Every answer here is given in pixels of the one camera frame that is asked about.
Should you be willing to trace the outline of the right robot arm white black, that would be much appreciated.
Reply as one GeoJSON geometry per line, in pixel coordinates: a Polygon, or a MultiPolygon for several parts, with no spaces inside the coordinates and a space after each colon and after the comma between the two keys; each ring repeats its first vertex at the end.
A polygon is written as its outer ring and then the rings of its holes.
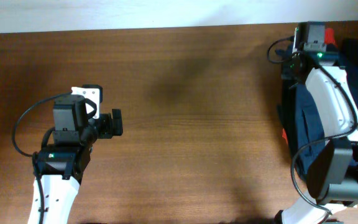
{"type": "Polygon", "coordinates": [[[314,144],[323,150],[309,166],[306,192],[291,176],[299,199],[276,214],[275,223],[326,223],[333,214],[358,205],[358,109],[347,83],[346,71],[336,65],[322,66],[323,54],[294,52],[291,69],[313,97],[324,137],[299,148],[298,156],[314,144]]]}

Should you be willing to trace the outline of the navy blue shorts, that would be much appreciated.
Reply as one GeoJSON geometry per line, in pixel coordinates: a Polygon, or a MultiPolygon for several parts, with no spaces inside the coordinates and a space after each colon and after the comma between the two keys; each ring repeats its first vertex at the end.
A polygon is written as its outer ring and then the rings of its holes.
{"type": "MultiPolygon", "coordinates": [[[[301,146],[323,138],[324,131],[313,97],[301,84],[296,85],[295,109],[299,150],[301,146]]],[[[312,165],[324,147],[324,142],[313,144],[299,154],[295,162],[295,169],[301,180],[306,180],[309,166],[312,165]]]]}

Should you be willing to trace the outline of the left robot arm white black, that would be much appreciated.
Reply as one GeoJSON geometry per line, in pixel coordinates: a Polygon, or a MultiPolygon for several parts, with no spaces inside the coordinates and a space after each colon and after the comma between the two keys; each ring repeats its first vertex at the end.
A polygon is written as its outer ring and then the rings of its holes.
{"type": "Polygon", "coordinates": [[[120,109],[91,119],[79,136],[50,129],[42,140],[42,150],[34,159],[34,193],[29,223],[67,223],[78,194],[93,144],[123,134],[120,109]]]}

